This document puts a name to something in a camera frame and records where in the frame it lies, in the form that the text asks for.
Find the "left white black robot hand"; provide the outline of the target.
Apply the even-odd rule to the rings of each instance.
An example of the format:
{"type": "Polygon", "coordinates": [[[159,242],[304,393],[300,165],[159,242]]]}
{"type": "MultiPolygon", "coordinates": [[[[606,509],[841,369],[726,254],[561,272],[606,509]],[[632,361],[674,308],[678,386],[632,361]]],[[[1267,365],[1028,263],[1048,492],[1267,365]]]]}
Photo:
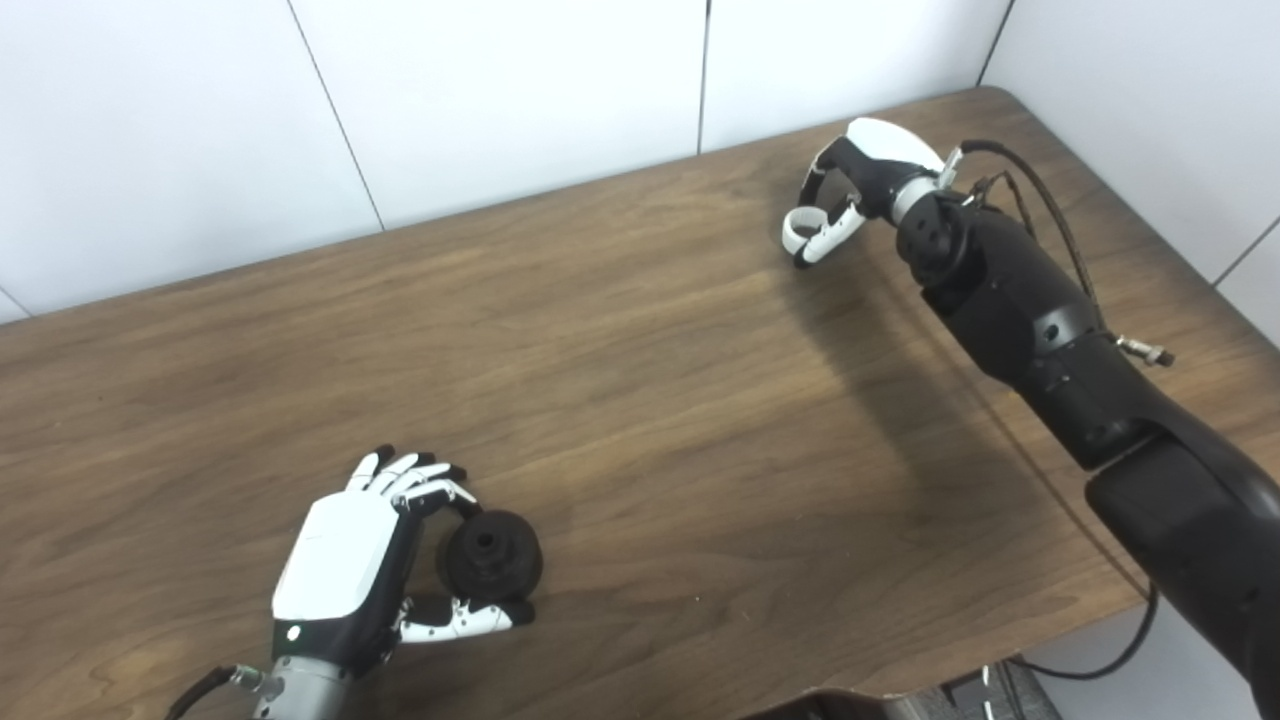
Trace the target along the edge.
{"type": "Polygon", "coordinates": [[[466,470],[433,454],[366,454],[346,486],[308,509],[271,597],[271,659],[308,659],[358,678],[401,644],[488,635],[531,623],[544,569],[532,525],[488,510],[466,470]],[[436,570],[445,596],[408,593],[426,520],[451,510],[436,570]]]}

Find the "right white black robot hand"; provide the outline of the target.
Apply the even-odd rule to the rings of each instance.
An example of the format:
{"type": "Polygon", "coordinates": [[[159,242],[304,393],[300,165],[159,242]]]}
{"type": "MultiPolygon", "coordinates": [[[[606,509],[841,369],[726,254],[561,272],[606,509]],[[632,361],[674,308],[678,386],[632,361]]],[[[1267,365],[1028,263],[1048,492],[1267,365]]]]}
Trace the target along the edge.
{"type": "Polygon", "coordinates": [[[796,268],[813,266],[867,222],[897,225],[915,202],[942,190],[946,170],[937,151],[911,131],[859,117],[810,163],[797,206],[783,218],[783,249],[796,268]],[[820,188],[832,174],[846,178],[852,188],[823,209],[820,188]]]}

